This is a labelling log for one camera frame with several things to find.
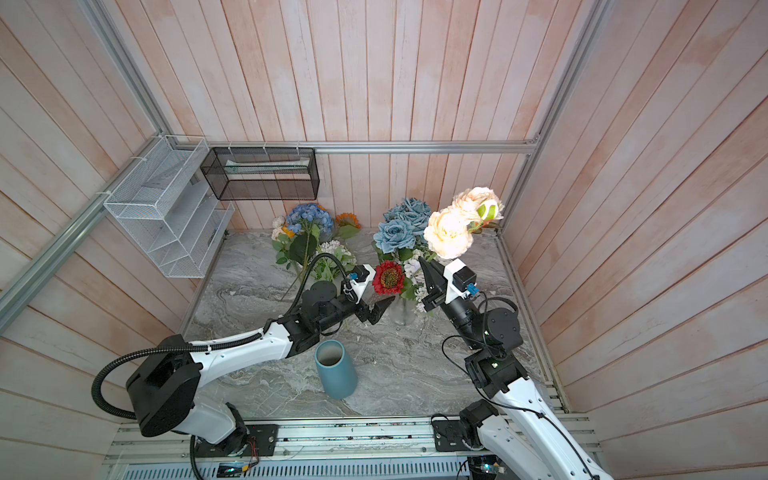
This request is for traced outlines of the red sunflower stem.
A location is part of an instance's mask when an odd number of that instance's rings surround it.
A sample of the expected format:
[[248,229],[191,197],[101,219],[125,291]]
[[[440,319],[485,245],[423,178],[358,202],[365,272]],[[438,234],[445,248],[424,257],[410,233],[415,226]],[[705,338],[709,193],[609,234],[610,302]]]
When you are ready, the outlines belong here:
[[400,294],[404,288],[404,281],[404,271],[395,261],[383,261],[375,268],[373,286],[379,295]]

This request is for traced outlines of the peach rose stem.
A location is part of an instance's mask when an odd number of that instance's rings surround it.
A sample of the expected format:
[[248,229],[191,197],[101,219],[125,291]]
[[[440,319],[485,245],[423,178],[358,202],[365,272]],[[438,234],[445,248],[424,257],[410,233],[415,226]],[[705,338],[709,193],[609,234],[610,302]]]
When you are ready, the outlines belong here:
[[467,189],[448,207],[430,215],[424,238],[439,258],[457,259],[471,247],[474,234],[502,219],[503,210],[503,203],[492,189]]

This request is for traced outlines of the teal blue rose bouquet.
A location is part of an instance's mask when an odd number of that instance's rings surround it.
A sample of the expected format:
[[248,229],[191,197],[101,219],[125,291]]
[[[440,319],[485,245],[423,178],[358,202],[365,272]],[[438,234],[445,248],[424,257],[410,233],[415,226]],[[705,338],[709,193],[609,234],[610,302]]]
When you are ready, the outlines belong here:
[[384,213],[384,221],[373,235],[373,245],[381,260],[407,260],[415,251],[428,250],[424,230],[431,207],[416,198],[404,198]]

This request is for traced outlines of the teal ceramic vase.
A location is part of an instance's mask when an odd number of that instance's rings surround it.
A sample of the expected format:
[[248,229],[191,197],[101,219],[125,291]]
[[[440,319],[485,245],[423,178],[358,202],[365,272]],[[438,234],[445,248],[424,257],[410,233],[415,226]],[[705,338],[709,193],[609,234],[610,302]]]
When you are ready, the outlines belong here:
[[351,357],[338,340],[326,340],[315,351],[314,360],[325,392],[341,400],[352,395],[358,385],[358,376]]

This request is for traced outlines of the blue hydrangea mixed bouquet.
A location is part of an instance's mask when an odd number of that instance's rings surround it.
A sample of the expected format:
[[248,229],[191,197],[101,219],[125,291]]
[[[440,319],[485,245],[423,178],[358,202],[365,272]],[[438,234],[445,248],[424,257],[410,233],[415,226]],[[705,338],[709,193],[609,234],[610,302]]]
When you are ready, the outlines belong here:
[[334,229],[330,212],[316,203],[297,205],[286,216],[275,217],[271,240],[276,263],[304,277],[309,261],[320,244],[331,239]]

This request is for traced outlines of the pink white hydrangea bouquet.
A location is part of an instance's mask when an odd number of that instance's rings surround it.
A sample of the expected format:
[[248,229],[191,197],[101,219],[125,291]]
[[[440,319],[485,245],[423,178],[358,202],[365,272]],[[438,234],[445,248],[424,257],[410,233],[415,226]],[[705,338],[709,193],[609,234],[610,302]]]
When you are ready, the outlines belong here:
[[401,292],[401,296],[405,300],[418,303],[420,303],[428,293],[424,272],[419,259],[419,255],[414,255],[402,263],[405,278],[403,282],[403,290]]

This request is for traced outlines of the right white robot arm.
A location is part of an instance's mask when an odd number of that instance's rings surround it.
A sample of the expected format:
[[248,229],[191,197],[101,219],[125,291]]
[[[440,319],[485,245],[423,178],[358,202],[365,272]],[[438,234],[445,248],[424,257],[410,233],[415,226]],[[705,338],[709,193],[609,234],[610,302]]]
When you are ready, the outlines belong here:
[[487,296],[462,261],[420,262],[426,310],[440,308],[470,348],[464,370],[480,400],[460,413],[461,440],[485,449],[520,479],[608,479],[554,414],[514,349],[523,338],[514,301]]

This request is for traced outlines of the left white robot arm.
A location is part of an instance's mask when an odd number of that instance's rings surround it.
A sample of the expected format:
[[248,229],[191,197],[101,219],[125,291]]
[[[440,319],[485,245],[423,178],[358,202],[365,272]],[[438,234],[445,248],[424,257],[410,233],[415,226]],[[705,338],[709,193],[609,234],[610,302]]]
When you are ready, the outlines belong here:
[[260,329],[211,341],[166,338],[126,383],[141,434],[174,432],[194,436],[223,455],[243,452],[250,432],[239,411],[199,390],[236,370],[297,356],[350,316],[376,324],[393,301],[390,296],[368,305],[358,290],[340,292],[321,281],[305,290],[289,313]]

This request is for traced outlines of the orange flower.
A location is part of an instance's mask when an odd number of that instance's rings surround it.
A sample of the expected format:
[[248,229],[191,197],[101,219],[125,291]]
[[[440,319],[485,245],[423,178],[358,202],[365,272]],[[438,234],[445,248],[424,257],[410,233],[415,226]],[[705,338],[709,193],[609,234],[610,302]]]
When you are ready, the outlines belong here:
[[341,213],[335,217],[335,237],[349,239],[356,236],[361,230],[361,224],[353,213]]

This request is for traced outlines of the black mesh basket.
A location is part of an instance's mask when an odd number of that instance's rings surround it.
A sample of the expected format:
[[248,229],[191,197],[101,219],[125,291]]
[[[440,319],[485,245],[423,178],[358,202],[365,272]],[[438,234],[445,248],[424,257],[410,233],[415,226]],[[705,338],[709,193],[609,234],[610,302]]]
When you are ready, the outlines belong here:
[[311,148],[214,147],[201,171],[224,201],[309,201],[320,186]]

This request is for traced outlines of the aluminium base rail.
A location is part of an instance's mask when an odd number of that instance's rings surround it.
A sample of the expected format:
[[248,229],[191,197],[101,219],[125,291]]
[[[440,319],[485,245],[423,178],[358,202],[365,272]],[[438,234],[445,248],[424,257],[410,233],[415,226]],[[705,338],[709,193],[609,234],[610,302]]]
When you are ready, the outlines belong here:
[[275,437],[239,457],[189,456],[188,437],[144,438],[118,430],[99,471],[101,479],[479,479],[510,478],[484,466],[481,452],[436,447],[443,417],[275,420]]

